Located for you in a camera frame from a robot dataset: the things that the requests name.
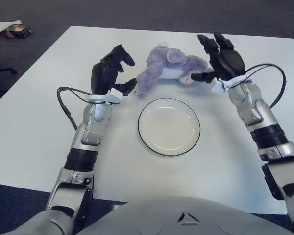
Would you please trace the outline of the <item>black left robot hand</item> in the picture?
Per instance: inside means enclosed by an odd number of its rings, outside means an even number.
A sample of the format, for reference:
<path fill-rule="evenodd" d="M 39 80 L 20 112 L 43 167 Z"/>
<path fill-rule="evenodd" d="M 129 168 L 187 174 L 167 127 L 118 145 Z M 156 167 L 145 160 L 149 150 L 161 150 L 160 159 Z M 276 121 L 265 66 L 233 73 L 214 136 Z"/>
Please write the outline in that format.
<path fill-rule="evenodd" d="M 124 84 L 116 83 L 118 74 L 124 72 L 121 62 L 125 62 L 129 66 L 135 65 L 134 60 L 123 46 L 117 45 L 99 63 L 93 66 L 91 75 L 92 94 L 105 95 L 112 88 L 120 91 L 124 96 L 131 93 L 137 84 L 135 78 Z"/>

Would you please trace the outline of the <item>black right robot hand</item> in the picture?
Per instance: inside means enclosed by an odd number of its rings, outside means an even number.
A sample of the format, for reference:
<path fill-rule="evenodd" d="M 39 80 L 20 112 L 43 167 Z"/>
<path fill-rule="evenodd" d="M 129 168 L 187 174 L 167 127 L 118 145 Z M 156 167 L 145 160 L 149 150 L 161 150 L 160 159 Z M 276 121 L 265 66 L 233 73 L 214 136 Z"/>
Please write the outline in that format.
<path fill-rule="evenodd" d="M 219 32 L 214 33 L 214 39 L 202 34 L 197 37 L 204 46 L 206 54 L 209 55 L 209 63 L 213 71 L 193 73 L 191 74 L 192 80 L 211 83 L 214 78 L 229 81 L 237 76 L 245 75 L 245 64 L 229 39 Z"/>

